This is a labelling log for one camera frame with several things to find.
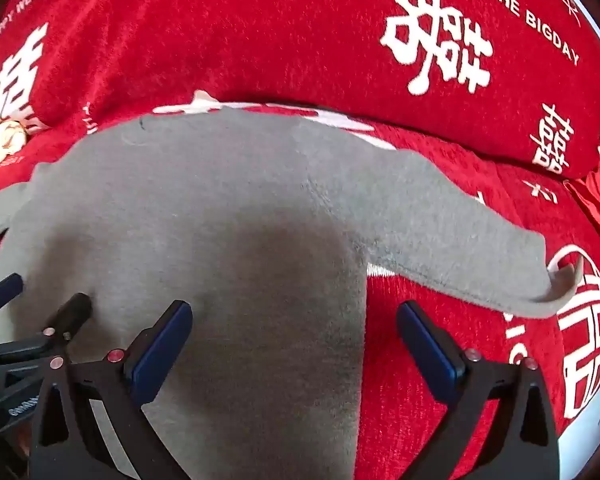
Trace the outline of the grey knit sweater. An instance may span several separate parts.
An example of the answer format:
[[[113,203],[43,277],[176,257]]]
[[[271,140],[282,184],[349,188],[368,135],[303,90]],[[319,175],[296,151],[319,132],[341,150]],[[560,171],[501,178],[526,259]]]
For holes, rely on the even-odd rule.
[[[430,160],[299,116],[146,116],[92,134],[0,191],[0,279],[24,291],[0,340],[75,292],[100,356],[175,299],[193,335],[150,410],[201,479],[349,479],[362,396],[367,269],[530,318],[574,295],[580,264]]]

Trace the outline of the red wedding quilt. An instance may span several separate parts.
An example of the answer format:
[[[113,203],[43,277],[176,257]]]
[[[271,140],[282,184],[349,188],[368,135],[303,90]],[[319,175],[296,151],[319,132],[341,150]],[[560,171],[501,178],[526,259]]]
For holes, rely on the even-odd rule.
[[[0,21],[0,122],[100,125],[198,91],[565,178],[600,158],[600,36],[577,0],[10,0]]]

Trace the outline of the yellow orange cloth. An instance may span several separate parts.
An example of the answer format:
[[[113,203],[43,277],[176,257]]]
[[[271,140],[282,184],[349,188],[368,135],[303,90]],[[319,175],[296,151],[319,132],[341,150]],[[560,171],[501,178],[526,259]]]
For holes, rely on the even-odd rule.
[[[0,124],[0,163],[8,156],[15,155],[27,144],[26,128],[16,120],[8,120]]]

